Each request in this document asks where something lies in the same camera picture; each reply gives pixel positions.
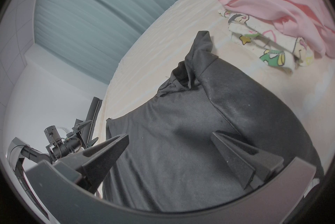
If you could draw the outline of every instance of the bed sheet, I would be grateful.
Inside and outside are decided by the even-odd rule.
[[[228,19],[218,13],[221,8],[217,0],[178,0],[142,34],[109,84],[93,138],[105,141],[107,118],[121,117],[152,98],[178,62],[184,60],[197,32],[208,30],[214,54],[273,92],[295,113],[326,171],[335,151],[335,60],[316,58],[311,66],[299,67],[291,75],[268,67],[231,41]]]

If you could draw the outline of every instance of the mattress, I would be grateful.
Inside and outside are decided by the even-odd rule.
[[[262,84],[295,113],[327,171],[335,151],[335,60],[316,57],[311,66],[299,67],[293,74],[269,67],[231,41],[228,19],[218,13],[221,8],[217,0],[178,0],[142,34],[108,86],[93,138],[105,141],[108,118],[121,117],[153,97],[184,60],[197,32],[208,30],[214,54]]]

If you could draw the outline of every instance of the clothing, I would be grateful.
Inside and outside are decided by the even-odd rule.
[[[256,54],[269,66],[295,70],[295,58],[301,66],[314,61],[314,53],[302,37],[294,38],[280,33],[272,22],[259,20],[248,14],[219,10],[229,18],[228,29],[232,32],[232,41]]]
[[[284,158],[298,156],[323,170],[292,111],[248,75],[211,53],[208,31],[198,32],[152,99],[108,119],[106,138],[129,135],[129,146],[103,182],[117,205],[157,211],[204,209],[246,194],[211,142],[220,130]]]
[[[322,56],[335,57],[335,24],[322,0],[219,0],[225,9],[273,22],[281,33],[303,37]]]

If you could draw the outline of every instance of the cartoon print cloth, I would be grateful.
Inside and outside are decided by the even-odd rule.
[[[225,9],[272,21],[281,33],[304,37],[322,56],[335,57],[335,24],[322,0],[219,0]]]
[[[267,65],[294,71],[296,61],[301,66],[308,66],[314,61],[313,51],[302,37],[284,35],[271,22],[247,14],[228,10],[220,10],[219,13],[229,18],[232,41],[252,51]]]

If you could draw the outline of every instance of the pink blanket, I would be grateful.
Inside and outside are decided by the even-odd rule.
[[[335,57],[335,25],[322,0],[219,0],[224,8],[270,20],[292,37],[304,37],[322,56]]]

